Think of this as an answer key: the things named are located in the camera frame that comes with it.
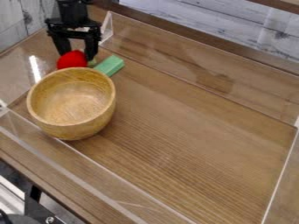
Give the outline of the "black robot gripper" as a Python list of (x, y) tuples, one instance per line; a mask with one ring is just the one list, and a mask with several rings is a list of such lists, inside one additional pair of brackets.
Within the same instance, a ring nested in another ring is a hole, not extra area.
[(48, 35), (60, 55), (70, 51), (68, 39), (84, 39), (86, 60), (98, 53), (100, 23), (89, 18), (86, 0), (56, 0), (58, 16), (46, 18)]

